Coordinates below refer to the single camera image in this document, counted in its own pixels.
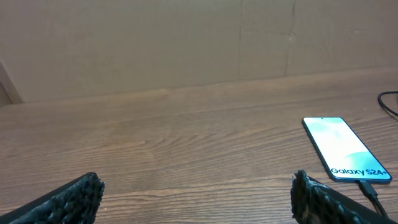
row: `black textured object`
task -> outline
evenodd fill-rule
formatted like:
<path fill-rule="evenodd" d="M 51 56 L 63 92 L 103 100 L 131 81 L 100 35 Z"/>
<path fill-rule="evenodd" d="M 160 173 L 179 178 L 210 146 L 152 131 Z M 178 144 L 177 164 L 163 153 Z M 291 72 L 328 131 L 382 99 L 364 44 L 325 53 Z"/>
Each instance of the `black textured object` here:
<path fill-rule="evenodd" d="M 92 224 L 105 184 L 87 173 L 60 188 L 0 217 L 12 224 Z"/>
<path fill-rule="evenodd" d="M 304 170 L 295 174 L 290 190 L 293 218 L 300 224 L 393 224 L 365 206 L 307 177 Z"/>

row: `black cable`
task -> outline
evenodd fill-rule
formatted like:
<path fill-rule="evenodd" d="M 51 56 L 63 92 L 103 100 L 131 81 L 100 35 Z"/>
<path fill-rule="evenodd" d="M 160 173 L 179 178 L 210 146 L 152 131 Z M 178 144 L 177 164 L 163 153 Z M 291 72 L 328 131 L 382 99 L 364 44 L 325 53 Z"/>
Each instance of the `black cable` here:
<path fill-rule="evenodd" d="M 398 113 L 397 113 L 397 112 L 395 112 L 395 111 L 393 111 L 392 109 L 390 109 L 390 108 L 389 108 L 386 104 L 384 104 L 384 102 L 381 100 L 381 96 L 382 96 L 382 95 L 386 95 L 386 94 L 398 94 L 398 91 L 385 91 L 385 92 L 380 93 L 379 96 L 377 97 L 377 100 L 378 100 L 380 106 L 381 106 L 383 109 L 386 109 L 386 110 L 388 110 L 390 113 L 392 113 L 393 115 L 398 116 Z"/>
<path fill-rule="evenodd" d="M 376 208 L 377 212 L 381 214 L 384 218 L 388 218 L 387 213 L 379 199 L 377 198 L 377 192 L 372 187 L 372 185 L 368 181 L 359 181 L 359 188 L 362 190 L 362 193 L 372 202 L 374 208 Z"/>

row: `cardboard wall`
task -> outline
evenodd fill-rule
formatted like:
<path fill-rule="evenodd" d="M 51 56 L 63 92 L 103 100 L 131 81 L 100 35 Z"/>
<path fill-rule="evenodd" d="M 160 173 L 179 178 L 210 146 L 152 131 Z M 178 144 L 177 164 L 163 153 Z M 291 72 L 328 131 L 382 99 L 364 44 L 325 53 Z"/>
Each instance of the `cardboard wall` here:
<path fill-rule="evenodd" d="M 0 1 L 22 101 L 397 65 L 396 0 Z"/>

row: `wooden table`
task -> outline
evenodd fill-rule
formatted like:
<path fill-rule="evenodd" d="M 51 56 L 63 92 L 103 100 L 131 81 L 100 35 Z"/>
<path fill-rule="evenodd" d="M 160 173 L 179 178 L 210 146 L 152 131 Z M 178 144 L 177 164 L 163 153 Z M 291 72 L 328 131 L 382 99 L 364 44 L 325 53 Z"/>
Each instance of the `wooden table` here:
<path fill-rule="evenodd" d="M 5 106 L 0 213 L 88 171 L 106 181 L 96 223 L 295 223 L 298 169 L 372 208 L 301 125 L 341 116 L 393 176 L 375 188 L 398 222 L 398 121 L 376 99 L 396 89 L 398 70 L 375 68 Z"/>

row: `smartphone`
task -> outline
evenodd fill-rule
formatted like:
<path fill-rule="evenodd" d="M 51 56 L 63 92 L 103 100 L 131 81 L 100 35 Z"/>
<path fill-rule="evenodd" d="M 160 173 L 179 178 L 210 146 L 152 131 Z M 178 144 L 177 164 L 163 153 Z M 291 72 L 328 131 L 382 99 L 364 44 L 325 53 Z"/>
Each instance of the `smartphone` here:
<path fill-rule="evenodd" d="M 303 118 L 302 123 L 329 177 L 334 181 L 391 182 L 390 173 L 343 118 Z"/>

